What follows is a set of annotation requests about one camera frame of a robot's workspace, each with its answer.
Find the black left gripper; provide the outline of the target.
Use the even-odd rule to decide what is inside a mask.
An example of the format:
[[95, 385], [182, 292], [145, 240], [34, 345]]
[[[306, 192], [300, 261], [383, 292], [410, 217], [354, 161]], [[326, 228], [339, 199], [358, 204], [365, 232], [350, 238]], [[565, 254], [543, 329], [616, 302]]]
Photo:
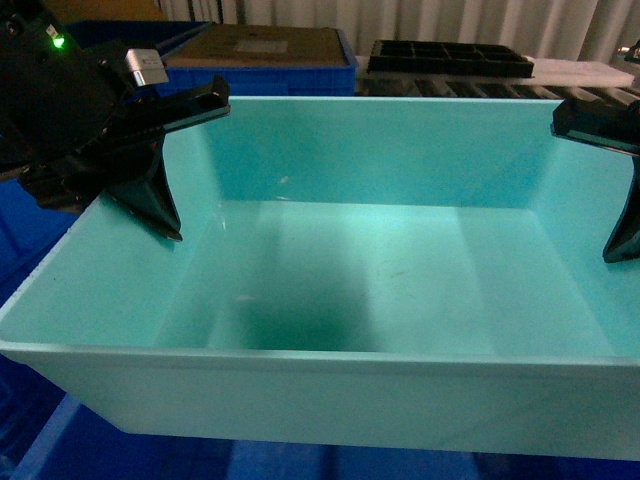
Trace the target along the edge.
[[116, 39], [81, 47], [52, 14], [1, 17], [1, 177], [37, 204], [80, 213], [106, 193], [160, 236], [182, 241], [165, 134], [230, 113], [230, 86], [142, 101]]

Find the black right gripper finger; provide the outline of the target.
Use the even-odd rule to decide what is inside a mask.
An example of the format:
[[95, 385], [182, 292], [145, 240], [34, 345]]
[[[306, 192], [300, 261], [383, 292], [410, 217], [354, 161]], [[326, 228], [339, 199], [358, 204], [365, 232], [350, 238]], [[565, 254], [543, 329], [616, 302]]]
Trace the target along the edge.
[[604, 247], [603, 260], [619, 263], [639, 258], [639, 157], [632, 157], [633, 176], [621, 215]]
[[608, 105], [603, 101], [564, 100], [552, 115], [551, 133], [590, 146], [639, 155], [639, 101]]

